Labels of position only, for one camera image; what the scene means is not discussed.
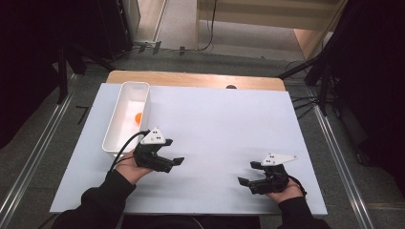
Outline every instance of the white table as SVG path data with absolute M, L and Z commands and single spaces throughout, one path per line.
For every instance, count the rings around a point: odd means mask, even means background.
M 119 84 L 102 84 L 56 193 L 51 212 L 80 204 L 99 186 L 112 158 L 101 145 Z M 185 157 L 169 174 L 152 173 L 127 199 L 126 214 L 279 214 L 266 196 L 251 195 L 237 177 L 263 178 L 250 168 L 268 153 L 296 155 L 285 164 L 307 192 L 314 215 L 327 213 L 289 95 L 286 92 L 152 86 L 148 127 L 159 126 L 173 144 L 159 154 Z

